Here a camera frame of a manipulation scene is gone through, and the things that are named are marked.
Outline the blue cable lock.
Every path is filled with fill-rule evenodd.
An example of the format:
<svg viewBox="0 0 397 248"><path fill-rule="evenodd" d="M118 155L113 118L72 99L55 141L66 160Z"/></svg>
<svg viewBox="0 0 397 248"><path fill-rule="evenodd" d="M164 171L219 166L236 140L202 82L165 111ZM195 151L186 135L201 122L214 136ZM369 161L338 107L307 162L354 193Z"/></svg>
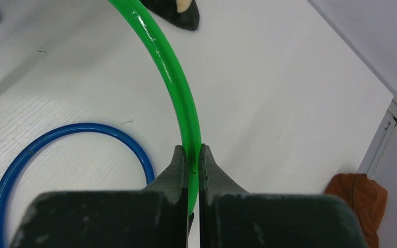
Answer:
<svg viewBox="0 0 397 248"><path fill-rule="evenodd" d="M53 129L28 144L11 162L0 180L0 247L5 247L6 210L10 196L16 185L19 175L23 172L30 160L49 143L64 136L92 132L111 136L125 144L139 160L145 175L146 183L154 181L155 173L149 156L142 146L129 134L117 128L92 122L74 123Z"/></svg>

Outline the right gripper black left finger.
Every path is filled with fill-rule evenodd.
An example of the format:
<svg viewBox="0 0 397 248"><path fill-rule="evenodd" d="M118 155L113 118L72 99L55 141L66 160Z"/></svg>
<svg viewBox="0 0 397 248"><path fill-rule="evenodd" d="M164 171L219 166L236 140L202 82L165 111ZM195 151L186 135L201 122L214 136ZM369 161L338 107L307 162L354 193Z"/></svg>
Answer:
<svg viewBox="0 0 397 248"><path fill-rule="evenodd" d="M138 191L57 191L28 207L11 247L187 247L188 159Z"/></svg>

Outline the green cable lock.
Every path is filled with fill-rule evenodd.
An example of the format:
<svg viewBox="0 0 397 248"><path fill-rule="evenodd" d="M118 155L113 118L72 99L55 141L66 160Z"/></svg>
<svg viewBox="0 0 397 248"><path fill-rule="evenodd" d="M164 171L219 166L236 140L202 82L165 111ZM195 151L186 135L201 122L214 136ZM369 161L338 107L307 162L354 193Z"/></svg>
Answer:
<svg viewBox="0 0 397 248"><path fill-rule="evenodd" d="M169 92L189 163L188 213L191 214L199 194L198 163L202 140L199 118L187 78L164 32L140 1L110 3L147 48Z"/></svg>

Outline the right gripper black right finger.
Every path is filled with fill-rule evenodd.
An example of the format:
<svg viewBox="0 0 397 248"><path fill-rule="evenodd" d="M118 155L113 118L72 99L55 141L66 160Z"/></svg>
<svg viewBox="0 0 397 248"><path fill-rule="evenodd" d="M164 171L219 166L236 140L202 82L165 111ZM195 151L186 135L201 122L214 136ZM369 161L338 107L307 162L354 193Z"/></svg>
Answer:
<svg viewBox="0 0 397 248"><path fill-rule="evenodd" d="M258 194L198 159L201 247L366 247L350 207L331 195Z"/></svg>

